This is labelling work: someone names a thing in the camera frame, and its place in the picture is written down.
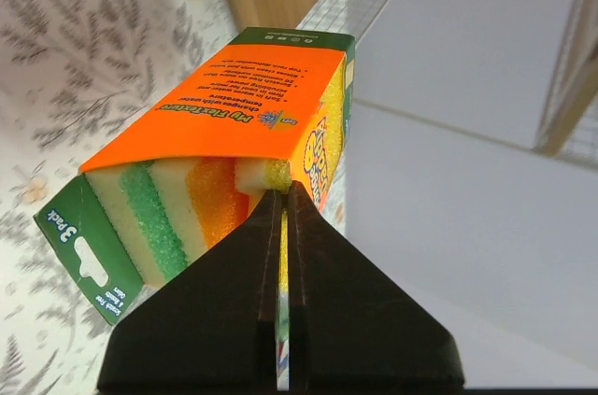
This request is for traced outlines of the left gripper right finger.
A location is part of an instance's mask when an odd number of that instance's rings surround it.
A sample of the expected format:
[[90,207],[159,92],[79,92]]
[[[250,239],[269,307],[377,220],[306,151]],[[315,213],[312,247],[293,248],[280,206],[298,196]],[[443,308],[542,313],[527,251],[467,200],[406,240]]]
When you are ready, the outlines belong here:
[[288,194],[293,390],[460,390],[451,333],[320,214]]

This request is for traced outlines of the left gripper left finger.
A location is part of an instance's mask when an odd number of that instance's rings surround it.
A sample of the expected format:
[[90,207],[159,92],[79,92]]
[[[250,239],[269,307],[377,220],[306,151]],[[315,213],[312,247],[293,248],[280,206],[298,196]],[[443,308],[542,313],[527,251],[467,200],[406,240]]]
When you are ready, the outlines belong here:
[[274,390],[282,196],[252,214],[112,331],[100,390]]

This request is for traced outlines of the orange yellow sponge box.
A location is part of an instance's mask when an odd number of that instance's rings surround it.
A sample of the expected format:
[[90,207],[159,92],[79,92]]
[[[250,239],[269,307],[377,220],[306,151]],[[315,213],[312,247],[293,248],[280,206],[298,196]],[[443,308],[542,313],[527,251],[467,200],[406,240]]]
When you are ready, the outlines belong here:
[[82,164],[35,216],[108,325],[300,182],[324,208],[349,136],[356,40],[249,27]]

